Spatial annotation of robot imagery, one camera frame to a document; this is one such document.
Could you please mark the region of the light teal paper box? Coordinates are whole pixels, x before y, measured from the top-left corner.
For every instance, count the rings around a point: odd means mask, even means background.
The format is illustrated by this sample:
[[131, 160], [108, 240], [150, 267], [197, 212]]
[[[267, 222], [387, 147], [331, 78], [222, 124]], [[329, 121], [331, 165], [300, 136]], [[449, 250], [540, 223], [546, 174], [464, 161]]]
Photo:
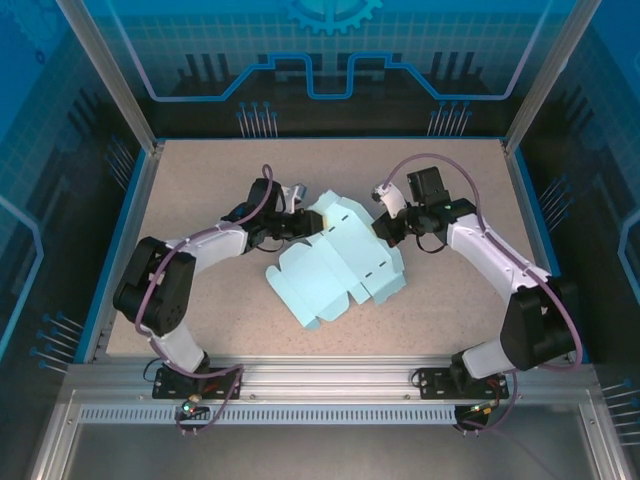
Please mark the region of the light teal paper box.
[[400, 251], [375, 235], [360, 203], [328, 190], [310, 209], [327, 214], [332, 227], [286, 249], [265, 272], [303, 328], [336, 320], [351, 302], [380, 305], [405, 287]]

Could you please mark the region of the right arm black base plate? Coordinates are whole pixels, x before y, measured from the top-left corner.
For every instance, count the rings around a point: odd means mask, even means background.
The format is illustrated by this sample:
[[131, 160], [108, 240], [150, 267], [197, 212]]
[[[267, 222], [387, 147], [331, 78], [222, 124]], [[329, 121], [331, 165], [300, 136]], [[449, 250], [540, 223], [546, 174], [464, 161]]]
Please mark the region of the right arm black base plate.
[[456, 377], [450, 368], [419, 368], [410, 383], [422, 400], [506, 400], [510, 397], [507, 379], [494, 374], [483, 379]]

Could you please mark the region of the aluminium side rail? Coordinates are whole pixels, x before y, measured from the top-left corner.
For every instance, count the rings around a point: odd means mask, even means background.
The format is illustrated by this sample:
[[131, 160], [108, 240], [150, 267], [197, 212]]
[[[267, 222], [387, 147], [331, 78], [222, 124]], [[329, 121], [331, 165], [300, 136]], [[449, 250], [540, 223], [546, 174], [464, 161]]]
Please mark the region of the aluminium side rail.
[[113, 295], [135, 249], [163, 149], [161, 142], [153, 153], [142, 150], [136, 160], [76, 349], [75, 364], [94, 360], [103, 330], [117, 316]]
[[517, 147], [512, 153], [505, 153], [505, 161], [535, 264], [565, 282], [569, 292], [566, 297], [562, 298], [562, 302], [572, 317], [576, 331], [579, 331], [580, 309], [577, 286], [569, 278], [561, 274], [557, 255], [552, 246], [549, 228], [544, 220], [542, 207], [521, 149]]

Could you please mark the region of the aluminium frame post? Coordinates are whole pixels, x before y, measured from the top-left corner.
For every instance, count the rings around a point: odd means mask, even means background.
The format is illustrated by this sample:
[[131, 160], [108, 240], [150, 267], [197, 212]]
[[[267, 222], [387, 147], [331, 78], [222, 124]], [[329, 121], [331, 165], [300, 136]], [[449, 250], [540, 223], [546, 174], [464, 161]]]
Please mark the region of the aluminium frame post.
[[575, 0], [556, 40], [507, 131], [504, 152], [513, 157], [589, 26], [601, 0]]
[[158, 141], [82, 0], [55, 0], [141, 148], [158, 155]]

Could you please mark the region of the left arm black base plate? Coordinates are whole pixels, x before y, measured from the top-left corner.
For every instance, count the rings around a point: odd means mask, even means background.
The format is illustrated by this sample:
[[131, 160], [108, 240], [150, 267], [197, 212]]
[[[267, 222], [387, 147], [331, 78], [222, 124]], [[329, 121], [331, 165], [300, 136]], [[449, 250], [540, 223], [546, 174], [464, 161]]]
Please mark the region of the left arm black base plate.
[[192, 395], [200, 395], [204, 400], [223, 400], [229, 392], [236, 372], [208, 379], [184, 376], [166, 366], [155, 374], [151, 396], [160, 400], [186, 400]]

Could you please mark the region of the aluminium mounting rail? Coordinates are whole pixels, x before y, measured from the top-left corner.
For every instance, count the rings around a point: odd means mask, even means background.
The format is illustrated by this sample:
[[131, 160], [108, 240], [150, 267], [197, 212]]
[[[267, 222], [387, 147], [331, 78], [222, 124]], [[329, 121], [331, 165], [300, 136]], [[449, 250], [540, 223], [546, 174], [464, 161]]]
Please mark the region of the aluminium mounting rail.
[[[145, 403], [151, 384], [142, 378], [144, 357], [108, 357], [67, 370], [60, 403]], [[215, 367], [244, 366], [245, 404], [416, 403], [410, 376], [420, 367], [448, 367], [447, 356], [213, 356]], [[573, 404], [600, 399], [594, 368], [535, 368], [516, 375], [520, 404]]]

